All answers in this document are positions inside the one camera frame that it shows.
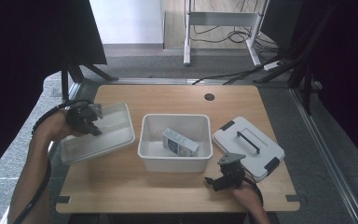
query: white desk leg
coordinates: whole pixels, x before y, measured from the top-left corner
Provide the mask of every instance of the white desk leg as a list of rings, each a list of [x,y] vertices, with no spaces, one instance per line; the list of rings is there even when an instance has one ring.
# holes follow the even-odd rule
[[[260,10],[257,14],[257,17],[255,19],[255,26],[252,29],[253,30],[252,36],[250,39],[246,40],[246,46],[248,47],[249,53],[251,54],[252,60],[256,67],[260,66],[261,63],[260,63],[260,60],[258,59],[257,53],[255,52],[255,47],[254,47],[255,38],[257,37],[258,32],[260,31],[261,21],[263,20],[263,17],[264,17],[264,12],[267,7],[267,2],[268,2],[268,0],[265,0],[263,2],[263,6],[260,8]]]
[[[184,47],[184,65],[190,65],[190,14],[191,14],[191,0],[187,0],[186,12],[186,39]]]

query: white container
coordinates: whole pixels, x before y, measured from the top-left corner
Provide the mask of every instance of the white container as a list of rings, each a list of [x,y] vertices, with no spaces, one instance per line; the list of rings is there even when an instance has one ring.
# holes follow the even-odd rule
[[[169,128],[200,144],[198,157],[179,157],[163,147],[163,133]],[[211,124],[205,115],[148,114],[142,121],[138,155],[147,171],[203,172],[213,155]]]
[[[65,164],[90,160],[133,143],[130,111],[125,103],[103,108],[103,119],[94,121],[102,134],[68,136],[61,141],[61,159]]]

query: white lid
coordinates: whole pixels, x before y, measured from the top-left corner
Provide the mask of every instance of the white lid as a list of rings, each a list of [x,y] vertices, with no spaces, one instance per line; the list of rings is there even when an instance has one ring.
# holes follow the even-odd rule
[[[130,111],[125,103],[103,108],[103,119],[98,119],[94,124],[102,134],[68,136],[61,141],[63,163],[71,164],[90,160],[126,147],[135,140]]]

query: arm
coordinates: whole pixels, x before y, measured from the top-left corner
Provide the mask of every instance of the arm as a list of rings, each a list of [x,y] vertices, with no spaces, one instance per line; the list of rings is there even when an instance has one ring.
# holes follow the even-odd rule
[[[251,185],[242,181],[239,188],[233,188],[230,191],[235,199],[252,214],[255,223],[269,224],[267,213]]]
[[[68,135],[77,135],[66,123],[66,110],[59,110],[45,119],[35,130],[29,145],[28,156],[19,181],[13,192],[8,213],[8,223],[13,223],[24,207],[34,197],[48,167],[48,145]],[[49,223],[48,190],[41,197],[22,223]]]

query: person's right arm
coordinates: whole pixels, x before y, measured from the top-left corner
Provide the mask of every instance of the person's right arm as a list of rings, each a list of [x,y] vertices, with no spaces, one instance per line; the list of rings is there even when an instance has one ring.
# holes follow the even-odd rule
[[[239,188],[230,189],[235,199],[240,203],[255,220],[257,224],[269,224],[269,217],[252,186],[244,181]]]

